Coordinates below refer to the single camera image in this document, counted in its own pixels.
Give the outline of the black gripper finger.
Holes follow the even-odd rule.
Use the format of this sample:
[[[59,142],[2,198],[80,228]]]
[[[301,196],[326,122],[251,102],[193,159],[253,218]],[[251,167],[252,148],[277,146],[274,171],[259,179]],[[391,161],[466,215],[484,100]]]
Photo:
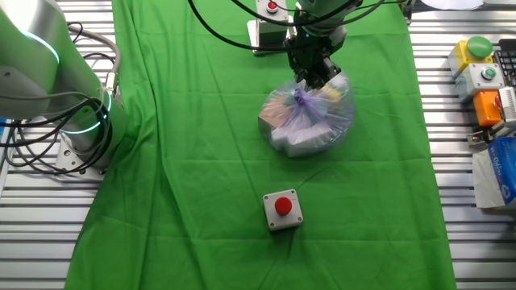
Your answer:
[[[305,89],[315,89],[317,85],[317,74],[314,70],[314,66],[297,66],[296,82]]]
[[[323,59],[320,64],[317,65],[317,82],[316,88],[322,88],[328,81],[333,77],[337,76],[341,72],[341,68],[332,62],[330,59]]]

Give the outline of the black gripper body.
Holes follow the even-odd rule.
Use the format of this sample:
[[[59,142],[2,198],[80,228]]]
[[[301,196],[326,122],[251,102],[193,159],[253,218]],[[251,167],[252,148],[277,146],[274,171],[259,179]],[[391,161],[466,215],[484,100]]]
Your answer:
[[[291,68],[313,68],[342,46],[347,36],[345,27],[336,27],[329,35],[310,34],[296,27],[296,34],[286,41]]]

